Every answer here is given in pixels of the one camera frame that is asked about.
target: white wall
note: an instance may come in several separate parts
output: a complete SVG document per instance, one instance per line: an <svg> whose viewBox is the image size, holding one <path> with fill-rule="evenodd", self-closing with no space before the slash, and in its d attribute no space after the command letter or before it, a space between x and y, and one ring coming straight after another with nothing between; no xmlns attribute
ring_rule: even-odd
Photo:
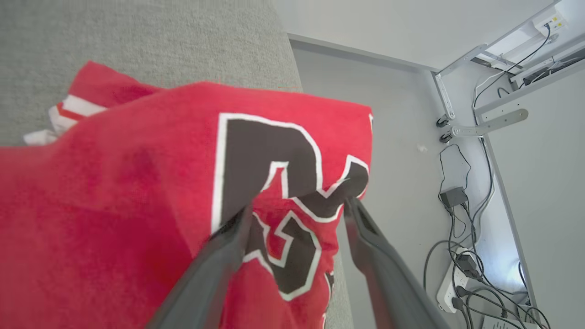
<svg viewBox="0 0 585 329"><path fill-rule="evenodd" d="M373 158L364 204L390 244L422 282L427 252L436 241L448 237L450 226L450 218L437 199L442 178L438 154L445 146L438 142L441 131L435 126L435 121L442 115L442 109L430 73L310 44L293 42L292 45L306 93L372 107ZM471 93L476 81L492 74L493 69L470 63L446 76L458 116L464 118L463 114L470 112ZM485 98L481 98L478 104L497 98L495 87L499 86L510 88L502 80L486 91ZM478 141L467 142L462 144L462 151L473 166L468 189L473 207L487 194L488 174ZM428 151L422 153L417 146L425 146ZM463 185L467 167L456 150L446 151L443 161L446 167L444 187ZM503 206L495 202L492 207L503 211ZM459 215L464 219L463 211ZM490 222L489 217L486 213L484 223ZM493 227L505 231L507 219L500 220L493 222ZM465 234L469 232L469 225L467 227ZM490 255L497 255L501 251L499 248L506 252L511 248L512 257L517 258L513 255L514 241L509 226L507 230L508 235L498 232L500 239L495 251L485 248ZM343 224L338 228L338 235L355 327L374 328L366 281L351 260ZM489 240L489 234L484 235L484 239ZM498 264L497 260L487 262ZM431 259L428 275L431 300L435 300L448 264L449 257L444 249L437 251ZM497 283L503 281L498 276L490 279ZM474 303L478 309L498 314L494 307L483 306L480 301ZM464 328L460 314L443 315L452 328Z"/></svg>
<svg viewBox="0 0 585 329"><path fill-rule="evenodd" d="M293 39L441 70L553 0L273 0Z"/></svg>

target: white cable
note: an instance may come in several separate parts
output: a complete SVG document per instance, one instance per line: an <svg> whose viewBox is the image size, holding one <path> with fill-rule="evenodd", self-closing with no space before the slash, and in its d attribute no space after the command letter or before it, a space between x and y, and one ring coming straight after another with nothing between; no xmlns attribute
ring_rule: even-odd
<svg viewBox="0 0 585 329"><path fill-rule="evenodd" d="M571 61L580 61L582 59L583 59L582 57L575 57L575 58L572 58L572 59L567 59L566 61L562 61L560 63L562 64L562 66L565 66L565 64L570 63Z"/></svg>
<svg viewBox="0 0 585 329"><path fill-rule="evenodd" d="M505 74L505 71L504 72L498 72L498 73L494 74L493 76L487 78L480 85L476 85L475 90L473 91L473 99L475 100L475 98L477 97L477 89L479 89L479 87L481 87L482 85L485 85L488 81L490 81L491 78L500 76L502 74Z"/></svg>
<svg viewBox="0 0 585 329"><path fill-rule="evenodd" d="M540 74L539 74L539 76L537 76L536 78L532 79L532 81L530 81L530 83L529 83L529 84L532 84L534 81L538 80L538 78L539 78L539 77L542 77L542 76L544 76L544 75L545 75L547 72L550 72L550 70L546 70L546 71L544 71L543 73L540 73Z"/></svg>

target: desk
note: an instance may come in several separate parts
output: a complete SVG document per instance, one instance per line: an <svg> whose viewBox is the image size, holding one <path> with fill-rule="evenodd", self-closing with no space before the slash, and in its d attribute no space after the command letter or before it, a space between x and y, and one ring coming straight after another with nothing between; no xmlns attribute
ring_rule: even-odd
<svg viewBox="0 0 585 329"><path fill-rule="evenodd" d="M585 63L566 71L478 113L487 120L518 108L529 112L525 121L489 133L488 145L531 300L554 328L579 328L585 296Z"/></svg>

